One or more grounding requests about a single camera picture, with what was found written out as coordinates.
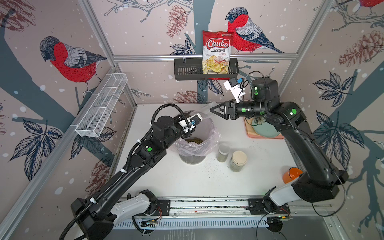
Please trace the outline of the tall clear bean jar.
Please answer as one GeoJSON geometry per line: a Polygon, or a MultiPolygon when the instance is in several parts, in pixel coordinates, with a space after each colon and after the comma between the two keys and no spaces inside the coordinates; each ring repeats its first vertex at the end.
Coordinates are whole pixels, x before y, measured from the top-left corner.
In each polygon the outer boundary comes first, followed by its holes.
{"type": "Polygon", "coordinates": [[[194,116],[196,114],[199,114],[201,116],[202,120],[209,119],[214,116],[213,113],[211,113],[211,108],[216,106],[216,102],[211,102],[209,104],[203,104],[199,109],[194,110],[191,112],[191,116],[194,116]]]}

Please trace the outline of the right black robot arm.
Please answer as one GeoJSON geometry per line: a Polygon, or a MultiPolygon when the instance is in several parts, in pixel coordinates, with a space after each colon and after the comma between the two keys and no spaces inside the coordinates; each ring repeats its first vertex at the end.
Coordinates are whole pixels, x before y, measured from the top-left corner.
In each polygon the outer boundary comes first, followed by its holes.
{"type": "Polygon", "coordinates": [[[210,112],[225,119],[237,120],[239,117],[263,117],[288,142],[291,154],[304,166],[304,173],[282,187],[270,189],[263,197],[263,211],[275,213],[283,205],[303,200],[314,204],[333,200],[349,175],[338,170],[323,149],[314,140],[314,135],[305,114],[293,102],[282,103],[278,82],[261,76],[250,84],[244,80],[231,79],[227,82],[234,93],[235,100],[226,101],[210,109],[210,112]],[[251,88],[251,100],[242,100],[243,89],[251,88]]]}

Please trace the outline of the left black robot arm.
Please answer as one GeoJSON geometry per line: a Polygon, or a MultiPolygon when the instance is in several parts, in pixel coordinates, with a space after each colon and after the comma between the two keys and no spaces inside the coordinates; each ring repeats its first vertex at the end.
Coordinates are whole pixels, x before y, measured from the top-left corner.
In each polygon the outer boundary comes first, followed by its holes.
{"type": "Polygon", "coordinates": [[[154,112],[151,127],[131,148],[125,165],[96,193],[71,204],[74,218],[60,235],[63,240],[74,224],[83,232],[81,240],[103,240],[119,220],[146,212],[157,198],[145,190],[120,202],[121,196],[152,169],[178,139],[192,135],[202,121],[200,114],[187,117],[175,104],[164,104],[154,112]]]}

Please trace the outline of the mung beans in bin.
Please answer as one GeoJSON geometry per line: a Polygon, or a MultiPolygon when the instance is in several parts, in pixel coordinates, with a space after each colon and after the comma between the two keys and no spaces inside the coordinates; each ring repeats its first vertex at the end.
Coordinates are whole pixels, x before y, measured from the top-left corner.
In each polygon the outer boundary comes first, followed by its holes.
{"type": "Polygon", "coordinates": [[[203,142],[203,140],[199,139],[199,138],[190,138],[190,139],[185,139],[185,141],[187,143],[196,143],[196,144],[201,144],[203,142]]]}

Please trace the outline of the short clear bean jar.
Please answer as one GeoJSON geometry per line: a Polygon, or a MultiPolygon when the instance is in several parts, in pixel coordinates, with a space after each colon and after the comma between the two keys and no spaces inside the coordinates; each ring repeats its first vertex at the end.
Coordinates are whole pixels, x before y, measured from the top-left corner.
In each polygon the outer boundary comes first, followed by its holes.
{"type": "Polygon", "coordinates": [[[230,150],[231,149],[229,145],[220,144],[218,147],[217,160],[221,163],[224,163],[228,158],[230,150]]]}

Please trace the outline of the teal plate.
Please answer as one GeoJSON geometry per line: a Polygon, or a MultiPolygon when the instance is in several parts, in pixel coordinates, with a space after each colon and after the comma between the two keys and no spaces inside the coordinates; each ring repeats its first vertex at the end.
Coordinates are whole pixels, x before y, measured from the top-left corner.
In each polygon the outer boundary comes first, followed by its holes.
{"type": "Polygon", "coordinates": [[[253,118],[252,127],[258,135],[265,138],[275,138],[280,134],[280,132],[278,132],[273,125],[267,123],[263,117],[253,118]]]}

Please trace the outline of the beige lidded bean jar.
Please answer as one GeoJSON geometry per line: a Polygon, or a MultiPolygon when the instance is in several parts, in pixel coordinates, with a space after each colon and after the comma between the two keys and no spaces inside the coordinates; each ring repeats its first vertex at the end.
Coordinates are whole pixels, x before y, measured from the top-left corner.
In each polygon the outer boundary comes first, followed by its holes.
{"type": "Polygon", "coordinates": [[[242,170],[248,161],[247,155],[242,151],[235,151],[231,157],[229,166],[230,169],[237,173],[242,170]]]}

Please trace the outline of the red Chuba chips bag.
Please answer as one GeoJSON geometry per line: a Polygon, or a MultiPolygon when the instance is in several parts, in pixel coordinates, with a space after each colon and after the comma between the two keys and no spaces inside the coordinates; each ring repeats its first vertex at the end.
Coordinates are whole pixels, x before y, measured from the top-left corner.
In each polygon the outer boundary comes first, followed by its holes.
{"type": "Polygon", "coordinates": [[[233,33],[203,31],[203,74],[229,74],[233,33]]]}

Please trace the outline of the orange mug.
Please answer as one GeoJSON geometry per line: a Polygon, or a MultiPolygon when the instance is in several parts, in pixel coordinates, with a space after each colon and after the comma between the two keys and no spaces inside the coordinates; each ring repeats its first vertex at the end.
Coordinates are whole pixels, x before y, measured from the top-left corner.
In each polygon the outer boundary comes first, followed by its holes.
{"type": "Polygon", "coordinates": [[[304,172],[297,168],[297,167],[291,167],[289,168],[284,174],[283,174],[283,182],[284,184],[288,184],[298,178],[301,174],[304,172]]]}

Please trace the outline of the black wall basket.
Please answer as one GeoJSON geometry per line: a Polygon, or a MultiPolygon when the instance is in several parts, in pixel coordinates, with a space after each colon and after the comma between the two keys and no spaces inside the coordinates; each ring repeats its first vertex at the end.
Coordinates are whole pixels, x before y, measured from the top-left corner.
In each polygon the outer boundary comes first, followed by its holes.
{"type": "Polygon", "coordinates": [[[239,74],[237,59],[230,59],[228,74],[204,74],[202,59],[175,59],[174,76],[177,81],[198,81],[198,80],[230,80],[239,74]]]}

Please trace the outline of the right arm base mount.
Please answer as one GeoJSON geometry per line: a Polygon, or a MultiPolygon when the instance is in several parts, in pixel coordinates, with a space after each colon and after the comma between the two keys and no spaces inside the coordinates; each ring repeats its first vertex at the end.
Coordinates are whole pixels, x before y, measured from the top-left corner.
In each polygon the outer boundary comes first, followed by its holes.
{"type": "Polygon", "coordinates": [[[290,215],[291,211],[288,204],[278,206],[272,201],[264,200],[262,198],[248,199],[248,207],[246,210],[250,211],[251,215],[264,215],[264,214],[278,214],[278,215],[290,215]]]}

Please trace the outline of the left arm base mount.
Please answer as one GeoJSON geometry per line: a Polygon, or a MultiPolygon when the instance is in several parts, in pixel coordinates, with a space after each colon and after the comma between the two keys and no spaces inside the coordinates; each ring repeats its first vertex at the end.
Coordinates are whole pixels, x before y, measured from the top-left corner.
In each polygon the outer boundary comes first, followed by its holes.
{"type": "Polygon", "coordinates": [[[170,200],[157,200],[156,203],[150,203],[149,208],[141,214],[137,214],[136,217],[160,217],[169,216],[171,209],[170,200]]]}

